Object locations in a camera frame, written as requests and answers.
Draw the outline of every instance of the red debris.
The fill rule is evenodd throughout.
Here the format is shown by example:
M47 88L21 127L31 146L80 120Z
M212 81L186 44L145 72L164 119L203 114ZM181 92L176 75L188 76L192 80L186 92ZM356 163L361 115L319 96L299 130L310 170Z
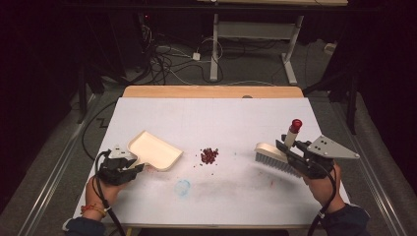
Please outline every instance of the red debris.
M202 162L205 164L212 164L215 162L215 158L218 156L218 149L212 150L211 147L208 147L203 150L203 153L201 154Z

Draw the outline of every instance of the white tabletop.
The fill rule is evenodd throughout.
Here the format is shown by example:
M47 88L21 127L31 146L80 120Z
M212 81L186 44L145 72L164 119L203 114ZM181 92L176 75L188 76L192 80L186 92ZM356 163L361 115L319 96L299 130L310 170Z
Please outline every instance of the white tabletop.
M307 98L120 98L100 151L146 130L184 153L166 172L139 173L120 193L116 215L139 227L309 225L321 206L303 180L255 161L256 143L274 145L295 118L303 121L297 140L321 134ZM204 148L218 148L213 164L201 162ZM348 202L343 186L340 193ZM84 204L85 193L74 217Z

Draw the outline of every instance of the red cap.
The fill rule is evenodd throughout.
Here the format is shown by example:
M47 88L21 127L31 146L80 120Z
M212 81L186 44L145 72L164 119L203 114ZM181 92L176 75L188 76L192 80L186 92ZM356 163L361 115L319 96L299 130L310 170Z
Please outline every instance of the red cap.
M294 119L291 126L289 127L289 131L293 134L298 134L302 125L303 122L301 122L299 119Z

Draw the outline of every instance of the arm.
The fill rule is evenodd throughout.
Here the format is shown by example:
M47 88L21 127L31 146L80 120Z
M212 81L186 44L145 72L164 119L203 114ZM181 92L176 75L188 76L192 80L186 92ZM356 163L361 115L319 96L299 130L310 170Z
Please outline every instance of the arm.
M112 206L116 200L119 192L124 189L125 185L112 186L106 185L100 181L100 186L104 197L108 200L108 203ZM104 205L100 197L95 193L97 189L94 177L89 178L86 184L86 206L94 206L83 212L81 217L70 219L64 224L64 230L66 236L81 236L91 235L98 236L104 235L105 227L100 222L104 217Z
M339 193L341 170L337 164L334 165L334 170L331 172L331 176L336 181L336 195L328 206L325 218L321 220L323 228L329 236L370 235L366 231L366 225L369 220L368 213L358 206L347 205L343 201ZM329 178L313 180L303 176L303 179L309 186L313 197L322 206L325 205L332 192Z

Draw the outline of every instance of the blue stain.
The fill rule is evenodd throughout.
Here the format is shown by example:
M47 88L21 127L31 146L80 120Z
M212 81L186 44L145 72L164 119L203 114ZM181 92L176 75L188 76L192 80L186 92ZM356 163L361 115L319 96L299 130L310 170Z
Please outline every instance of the blue stain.
M190 182L188 182L187 180L180 180L175 185L174 191L178 196L185 197L188 195L190 188L191 188Z

